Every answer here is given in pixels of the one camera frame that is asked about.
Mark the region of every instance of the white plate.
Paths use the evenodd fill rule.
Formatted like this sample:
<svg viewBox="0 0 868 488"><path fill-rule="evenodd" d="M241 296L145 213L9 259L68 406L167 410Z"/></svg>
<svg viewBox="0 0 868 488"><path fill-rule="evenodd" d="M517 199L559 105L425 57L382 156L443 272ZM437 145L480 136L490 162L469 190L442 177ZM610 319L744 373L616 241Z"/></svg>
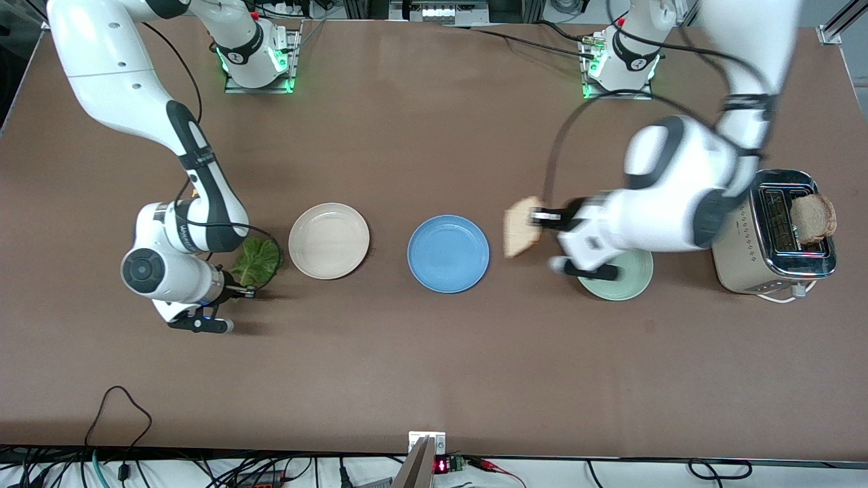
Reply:
<svg viewBox="0 0 868 488"><path fill-rule="evenodd" d="M295 221L289 256L311 278L334 280L362 262L370 243L368 224L359 212L341 203L323 203Z"/></svg>

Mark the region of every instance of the toaster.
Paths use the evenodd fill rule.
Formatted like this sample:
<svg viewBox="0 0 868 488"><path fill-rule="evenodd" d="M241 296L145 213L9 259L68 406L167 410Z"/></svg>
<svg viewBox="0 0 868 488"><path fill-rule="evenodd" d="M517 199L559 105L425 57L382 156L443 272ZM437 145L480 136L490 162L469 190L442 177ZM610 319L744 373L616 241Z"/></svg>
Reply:
<svg viewBox="0 0 868 488"><path fill-rule="evenodd" d="M806 284L835 271L832 238L802 244L790 218L792 200L814 193L817 183L801 171L757 172L750 196L727 217L711 247L724 288L752 294L790 288L800 298Z"/></svg>

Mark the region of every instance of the brown tabletop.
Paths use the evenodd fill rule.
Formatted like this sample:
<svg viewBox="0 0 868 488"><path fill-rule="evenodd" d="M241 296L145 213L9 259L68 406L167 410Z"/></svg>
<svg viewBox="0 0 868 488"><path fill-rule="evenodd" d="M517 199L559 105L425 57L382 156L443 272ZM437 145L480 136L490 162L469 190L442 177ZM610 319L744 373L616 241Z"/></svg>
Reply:
<svg viewBox="0 0 868 488"><path fill-rule="evenodd" d="M371 253L335 281L287 263L267 298L221 309L230 335L169 329L119 264L141 206L173 198L183 172L87 117L46 38L0 139L0 442L81 443L122 384L154 415L144 445L400 452L431 429L489 454L868 459L868 130L838 48L812 30L766 166L808 172L834 202L839 269L780 306L726 292L710 253L656 254L648 290L623 303L549 272L553 242L502 257L503 210L541 192L581 102L575 58L431 24L329 22L295 94L225 95L196 20L156 25L201 86L202 126L251 222L286 242L304 210L343 202L368 220ZM541 26L500 29L570 48ZM142 36L195 112L172 52ZM656 89L713 116L723 84L667 54ZM596 104L566 142L556 201L620 187L629 138L671 113ZM447 213L491 246L485 277L456 295L406 263L416 226ZM144 423L121 396L103 422L102 445Z"/></svg>

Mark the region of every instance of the white bracket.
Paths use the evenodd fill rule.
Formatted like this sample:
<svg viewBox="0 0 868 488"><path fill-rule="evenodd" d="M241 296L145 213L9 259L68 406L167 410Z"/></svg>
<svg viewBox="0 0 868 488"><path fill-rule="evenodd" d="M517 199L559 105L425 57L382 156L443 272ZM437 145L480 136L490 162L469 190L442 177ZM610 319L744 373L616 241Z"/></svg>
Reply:
<svg viewBox="0 0 868 488"><path fill-rule="evenodd" d="M419 438L430 437L434 438L434 446L437 448L436 454L440 456L446 453L446 432L410 431L408 437L409 446L407 447L407 452L413 450L413 446L416 445L416 441L418 441Z"/></svg>

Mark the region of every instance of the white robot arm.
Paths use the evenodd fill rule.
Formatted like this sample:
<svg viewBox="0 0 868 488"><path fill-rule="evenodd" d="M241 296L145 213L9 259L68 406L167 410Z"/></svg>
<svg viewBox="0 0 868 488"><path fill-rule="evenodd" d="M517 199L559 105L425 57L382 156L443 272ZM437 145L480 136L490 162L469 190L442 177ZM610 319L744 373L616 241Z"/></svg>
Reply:
<svg viewBox="0 0 868 488"><path fill-rule="evenodd" d="M633 1L634 8L639 2ZM702 24L714 43L754 66L761 79L737 63L721 62L731 93L714 131L686 116L667 117L630 142L626 188L565 209L535 211L536 224L561 231L557 239L566 255L549 261L552 270L612 280L616 272L606 263L626 250L711 246L724 217L753 183L795 45L800 6L800 0L704 0Z"/></svg>
<svg viewBox="0 0 868 488"><path fill-rule="evenodd" d="M240 0L52 0L48 16L63 70L88 115L170 149L199 194L139 212L133 249L122 262L124 283L152 299L170 326L224 333L232 321L206 316L202 308L216 309L233 296L250 298L253 290L238 287L229 273L193 254L237 248L247 229L227 224L246 225L247 212L190 110L157 79L135 27L187 9L207 26L242 86L264 86L286 70L272 61L277 28L254 21Z"/></svg>

